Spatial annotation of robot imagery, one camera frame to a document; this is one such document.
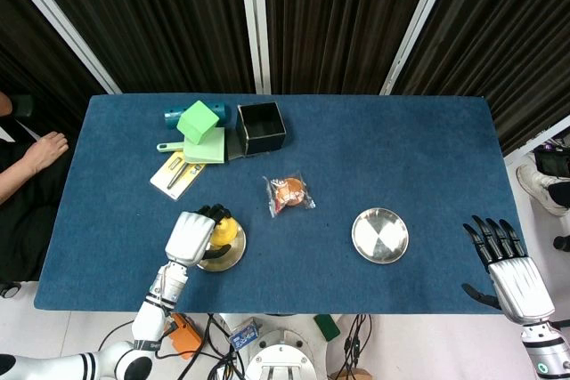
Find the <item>person's hand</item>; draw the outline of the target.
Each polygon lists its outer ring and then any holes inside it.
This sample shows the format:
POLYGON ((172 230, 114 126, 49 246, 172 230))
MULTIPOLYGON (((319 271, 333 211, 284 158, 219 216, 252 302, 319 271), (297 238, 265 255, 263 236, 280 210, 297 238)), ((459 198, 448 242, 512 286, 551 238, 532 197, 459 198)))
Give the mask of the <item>person's hand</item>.
POLYGON ((34 174, 46 169, 69 149, 63 133, 50 132, 33 143, 23 159, 34 174))

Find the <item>black bag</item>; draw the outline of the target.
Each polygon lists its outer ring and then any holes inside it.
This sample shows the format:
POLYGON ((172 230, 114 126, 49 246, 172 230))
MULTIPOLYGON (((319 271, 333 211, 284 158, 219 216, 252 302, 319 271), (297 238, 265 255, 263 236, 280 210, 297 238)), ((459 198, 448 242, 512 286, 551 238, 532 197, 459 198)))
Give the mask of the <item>black bag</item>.
POLYGON ((542 174, 570 178, 570 148, 547 144, 534 149, 533 154, 542 174))

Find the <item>white sneaker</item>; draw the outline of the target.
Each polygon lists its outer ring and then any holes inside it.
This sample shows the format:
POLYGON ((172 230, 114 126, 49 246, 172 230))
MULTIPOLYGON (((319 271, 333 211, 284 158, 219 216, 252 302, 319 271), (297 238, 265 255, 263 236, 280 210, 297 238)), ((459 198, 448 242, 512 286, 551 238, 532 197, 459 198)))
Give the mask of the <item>white sneaker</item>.
POLYGON ((519 166, 516 177, 523 190, 547 212, 557 217, 570 214, 570 178, 543 174, 534 163, 519 166))

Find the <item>blue white label box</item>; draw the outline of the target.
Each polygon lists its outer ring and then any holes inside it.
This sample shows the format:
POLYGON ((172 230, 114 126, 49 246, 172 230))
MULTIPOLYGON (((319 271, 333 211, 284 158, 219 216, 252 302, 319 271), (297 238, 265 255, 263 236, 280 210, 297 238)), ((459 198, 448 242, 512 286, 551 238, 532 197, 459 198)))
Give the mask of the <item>blue white label box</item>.
POLYGON ((240 323, 229 335, 228 341, 235 351, 239 351, 259 337, 259 325, 255 318, 240 323))

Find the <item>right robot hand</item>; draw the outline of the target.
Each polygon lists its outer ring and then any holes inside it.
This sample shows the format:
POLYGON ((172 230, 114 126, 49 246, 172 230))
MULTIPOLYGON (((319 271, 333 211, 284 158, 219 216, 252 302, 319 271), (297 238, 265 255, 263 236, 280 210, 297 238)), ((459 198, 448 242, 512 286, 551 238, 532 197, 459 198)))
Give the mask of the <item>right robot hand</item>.
POLYGON ((476 227, 465 223, 477 255, 493 283, 494 295, 486 295, 468 283, 461 285, 473 300, 502 311, 518 325, 546 322, 555 311, 554 303, 534 260, 514 228, 505 220, 482 219, 476 227))

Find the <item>dark green block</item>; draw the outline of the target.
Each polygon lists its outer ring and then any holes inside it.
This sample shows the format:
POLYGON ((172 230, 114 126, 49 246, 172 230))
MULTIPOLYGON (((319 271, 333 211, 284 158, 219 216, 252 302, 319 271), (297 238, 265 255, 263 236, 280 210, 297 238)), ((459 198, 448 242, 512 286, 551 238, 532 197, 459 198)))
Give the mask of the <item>dark green block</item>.
POLYGON ((340 329, 330 314, 314 315, 313 320, 327 343, 340 335, 340 329))

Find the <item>round metal plate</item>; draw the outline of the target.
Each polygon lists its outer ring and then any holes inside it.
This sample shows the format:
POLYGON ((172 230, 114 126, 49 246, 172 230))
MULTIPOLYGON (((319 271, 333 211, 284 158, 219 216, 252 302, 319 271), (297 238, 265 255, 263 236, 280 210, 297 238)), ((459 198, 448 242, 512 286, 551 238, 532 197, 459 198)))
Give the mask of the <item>round metal plate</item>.
POLYGON ((230 244, 223 247, 212 246, 208 243, 207 251, 213 258, 204 257, 198 266, 204 271, 221 272, 231 269, 237 264, 245 253, 247 245, 246 234, 241 225, 238 223, 238 234, 236 239, 230 244))
POLYGON ((409 245, 409 232, 403 219, 385 208, 361 212, 354 220, 351 237, 355 250, 371 263, 399 261, 409 245))

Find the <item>yellow pen blister pack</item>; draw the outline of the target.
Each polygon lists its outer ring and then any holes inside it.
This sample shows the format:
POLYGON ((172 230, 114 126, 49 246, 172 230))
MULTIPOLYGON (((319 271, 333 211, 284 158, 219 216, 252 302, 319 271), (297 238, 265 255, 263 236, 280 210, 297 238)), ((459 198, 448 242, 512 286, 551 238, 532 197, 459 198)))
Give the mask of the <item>yellow pen blister pack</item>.
POLYGON ((178 200, 205 170, 205 164, 187 163, 181 151, 173 152, 150 178, 150 183, 173 200, 178 200))

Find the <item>blue table cloth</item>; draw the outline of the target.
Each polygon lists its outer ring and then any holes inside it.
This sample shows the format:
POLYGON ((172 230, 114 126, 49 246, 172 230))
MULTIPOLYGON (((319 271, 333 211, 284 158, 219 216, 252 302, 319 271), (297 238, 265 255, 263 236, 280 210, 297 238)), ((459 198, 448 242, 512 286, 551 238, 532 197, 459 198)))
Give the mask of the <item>blue table cloth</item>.
POLYGON ((247 246, 230 270, 188 271, 177 310, 226 313, 482 314, 462 289, 491 293, 463 225, 475 215, 518 226, 490 110, 481 98, 284 95, 287 136, 271 153, 207 166, 173 200, 150 178, 173 141, 163 111, 189 93, 93 97, 77 141, 34 305, 137 311, 167 258, 179 214, 228 208, 247 246), (263 177, 300 172, 315 209, 272 218, 263 177), (398 214, 403 257, 371 263, 351 229, 363 211, 398 214))

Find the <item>person's forearm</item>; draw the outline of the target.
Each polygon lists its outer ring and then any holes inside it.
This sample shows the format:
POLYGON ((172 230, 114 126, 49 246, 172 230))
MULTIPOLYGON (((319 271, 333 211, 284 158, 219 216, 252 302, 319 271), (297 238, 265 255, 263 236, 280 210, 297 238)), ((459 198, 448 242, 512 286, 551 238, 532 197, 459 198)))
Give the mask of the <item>person's forearm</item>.
POLYGON ((23 158, 0 173, 0 205, 12 197, 36 173, 37 168, 34 164, 23 158))

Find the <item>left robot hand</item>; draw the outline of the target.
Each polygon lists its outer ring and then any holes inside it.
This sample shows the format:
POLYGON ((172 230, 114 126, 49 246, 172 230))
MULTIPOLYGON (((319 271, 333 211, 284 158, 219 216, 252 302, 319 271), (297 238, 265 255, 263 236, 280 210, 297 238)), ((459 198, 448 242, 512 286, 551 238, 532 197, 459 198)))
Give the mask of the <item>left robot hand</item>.
POLYGON ((215 227, 230 216, 231 212, 220 204, 181 212, 166 245, 167 259, 185 267, 198 265, 207 252, 215 227))

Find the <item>black pleated curtain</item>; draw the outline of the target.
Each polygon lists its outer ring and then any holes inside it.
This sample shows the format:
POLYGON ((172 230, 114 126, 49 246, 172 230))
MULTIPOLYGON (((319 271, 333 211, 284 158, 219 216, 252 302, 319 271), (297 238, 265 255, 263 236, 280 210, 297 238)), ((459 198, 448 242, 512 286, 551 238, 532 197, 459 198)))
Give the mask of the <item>black pleated curtain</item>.
POLYGON ((265 0, 276 94, 377 94, 419 0, 265 0))
POLYGON ((124 93, 253 93, 243 0, 55 0, 124 93))
POLYGON ((103 88, 30 0, 0 0, 0 91, 32 97, 37 133, 77 136, 103 88))
POLYGON ((513 152, 570 115, 570 0, 436 0, 394 92, 485 98, 513 152))

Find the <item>dark teal chair part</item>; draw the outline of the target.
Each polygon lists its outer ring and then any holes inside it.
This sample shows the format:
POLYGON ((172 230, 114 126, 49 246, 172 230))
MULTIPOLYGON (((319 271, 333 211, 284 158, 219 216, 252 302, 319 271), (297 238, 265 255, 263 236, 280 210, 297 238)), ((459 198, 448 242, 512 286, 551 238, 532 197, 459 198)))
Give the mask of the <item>dark teal chair part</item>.
POLYGON ((34 98, 31 94, 14 94, 11 97, 12 114, 17 118, 31 118, 34 113, 34 98))

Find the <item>black open square box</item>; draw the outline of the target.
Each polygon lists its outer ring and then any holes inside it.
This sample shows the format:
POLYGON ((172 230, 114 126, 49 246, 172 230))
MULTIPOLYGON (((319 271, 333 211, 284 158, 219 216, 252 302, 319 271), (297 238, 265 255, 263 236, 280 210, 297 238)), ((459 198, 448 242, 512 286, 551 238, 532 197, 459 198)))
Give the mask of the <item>black open square box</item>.
POLYGON ((245 157, 279 150, 287 131, 276 102, 239 105, 236 132, 245 157))

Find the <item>light green sticky notes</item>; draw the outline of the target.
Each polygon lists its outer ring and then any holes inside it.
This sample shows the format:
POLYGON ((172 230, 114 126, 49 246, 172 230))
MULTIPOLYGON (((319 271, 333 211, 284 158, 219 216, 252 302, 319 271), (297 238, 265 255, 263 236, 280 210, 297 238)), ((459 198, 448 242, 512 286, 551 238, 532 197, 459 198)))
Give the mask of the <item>light green sticky notes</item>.
POLYGON ((183 142, 184 160, 190 164, 222 164, 224 162, 223 127, 212 128, 199 144, 187 137, 183 142))

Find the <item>yellow toy pear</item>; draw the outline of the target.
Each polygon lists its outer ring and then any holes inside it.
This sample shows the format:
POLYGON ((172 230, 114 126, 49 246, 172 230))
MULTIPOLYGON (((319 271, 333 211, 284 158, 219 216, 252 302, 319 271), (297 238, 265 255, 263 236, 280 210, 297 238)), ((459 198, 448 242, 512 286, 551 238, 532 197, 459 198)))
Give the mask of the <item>yellow toy pear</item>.
POLYGON ((223 218, 213 229, 210 243, 215 247, 230 245, 237 237, 238 223, 232 218, 223 218))

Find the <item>white frame post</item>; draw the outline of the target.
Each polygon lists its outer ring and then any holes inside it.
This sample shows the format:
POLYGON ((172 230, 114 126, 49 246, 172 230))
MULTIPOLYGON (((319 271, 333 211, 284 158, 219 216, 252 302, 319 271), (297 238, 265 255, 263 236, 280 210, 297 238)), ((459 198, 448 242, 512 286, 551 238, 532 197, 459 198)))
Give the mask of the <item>white frame post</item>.
POLYGON ((526 153, 532 151, 537 146, 543 144, 547 140, 552 139, 555 135, 565 131, 570 128, 570 115, 559 120, 555 125, 539 132, 532 139, 527 141, 521 147, 513 150, 508 155, 504 157, 504 162, 506 166, 511 166, 518 162, 526 153))
POLYGON ((271 94, 271 64, 265 0, 243 0, 257 94, 271 94))
POLYGON ((390 95, 393 92, 395 83, 410 58, 411 52, 425 27, 436 1, 437 0, 419 0, 417 2, 409 25, 407 26, 391 67, 379 91, 380 95, 390 95))
POLYGON ((107 94, 120 94, 118 83, 102 65, 97 55, 80 35, 66 13, 55 0, 30 0, 49 22, 66 46, 107 94))

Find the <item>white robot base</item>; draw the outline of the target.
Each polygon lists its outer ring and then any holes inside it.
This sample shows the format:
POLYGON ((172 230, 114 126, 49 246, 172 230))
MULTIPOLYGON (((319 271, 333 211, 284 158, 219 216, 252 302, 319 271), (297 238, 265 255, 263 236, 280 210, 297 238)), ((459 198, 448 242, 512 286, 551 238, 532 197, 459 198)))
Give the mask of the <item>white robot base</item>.
POLYGON ((258 327, 258 337, 240 350, 245 380, 329 380, 328 342, 313 314, 223 313, 221 318, 233 333, 250 322, 258 327))

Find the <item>orange device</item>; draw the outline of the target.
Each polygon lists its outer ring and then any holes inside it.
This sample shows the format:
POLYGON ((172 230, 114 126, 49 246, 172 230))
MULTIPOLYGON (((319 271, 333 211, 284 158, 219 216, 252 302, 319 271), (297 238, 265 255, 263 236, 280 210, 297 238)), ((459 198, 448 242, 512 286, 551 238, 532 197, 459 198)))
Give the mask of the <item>orange device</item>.
POLYGON ((202 336, 195 327, 192 319, 183 313, 172 313, 165 337, 171 341, 173 352, 165 355, 166 357, 180 356, 183 359, 189 359, 202 345, 202 336))

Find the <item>pastry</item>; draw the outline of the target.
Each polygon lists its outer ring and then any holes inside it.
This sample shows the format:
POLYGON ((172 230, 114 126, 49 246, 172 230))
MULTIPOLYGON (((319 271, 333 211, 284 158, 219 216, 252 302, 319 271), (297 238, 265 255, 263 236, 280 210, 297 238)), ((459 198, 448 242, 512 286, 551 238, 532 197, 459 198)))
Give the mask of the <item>pastry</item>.
POLYGON ((263 179, 268 197, 268 208, 272 218, 275 218, 289 207, 316 208, 308 185, 300 172, 277 178, 264 176, 263 179))

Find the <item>teal cylinder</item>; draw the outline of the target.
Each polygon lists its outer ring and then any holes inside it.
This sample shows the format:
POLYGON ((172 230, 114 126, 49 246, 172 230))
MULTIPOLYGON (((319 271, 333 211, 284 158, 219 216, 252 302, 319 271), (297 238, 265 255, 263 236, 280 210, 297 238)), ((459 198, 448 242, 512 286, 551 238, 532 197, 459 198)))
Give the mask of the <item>teal cylinder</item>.
MULTIPOLYGON (((211 101, 205 105, 218 116, 218 126, 225 125, 231 118, 230 108, 223 102, 211 101)), ((189 106, 178 106, 164 110, 164 121, 168 129, 174 129, 177 126, 180 116, 189 108, 189 106)))

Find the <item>green foam cube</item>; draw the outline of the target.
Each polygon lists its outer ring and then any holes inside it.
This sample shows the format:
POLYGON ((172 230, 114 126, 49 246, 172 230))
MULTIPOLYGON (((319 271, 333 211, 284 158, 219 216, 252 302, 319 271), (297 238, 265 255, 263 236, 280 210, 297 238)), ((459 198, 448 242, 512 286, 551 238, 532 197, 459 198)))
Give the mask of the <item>green foam cube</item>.
POLYGON ((217 125, 219 116, 203 101, 195 101, 179 117, 176 129, 193 144, 201 144, 217 125))

